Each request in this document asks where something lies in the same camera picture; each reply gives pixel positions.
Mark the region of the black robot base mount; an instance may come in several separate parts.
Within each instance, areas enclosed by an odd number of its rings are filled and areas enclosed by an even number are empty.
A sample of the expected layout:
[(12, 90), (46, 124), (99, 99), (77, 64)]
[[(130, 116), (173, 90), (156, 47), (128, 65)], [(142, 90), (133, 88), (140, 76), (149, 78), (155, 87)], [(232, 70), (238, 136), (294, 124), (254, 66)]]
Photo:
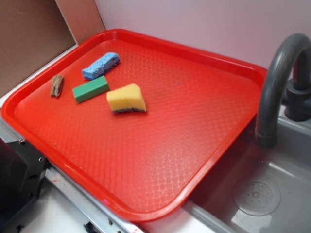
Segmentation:
[(46, 157), (29, 142), (0, 141), (0, 230), (39, 198)]

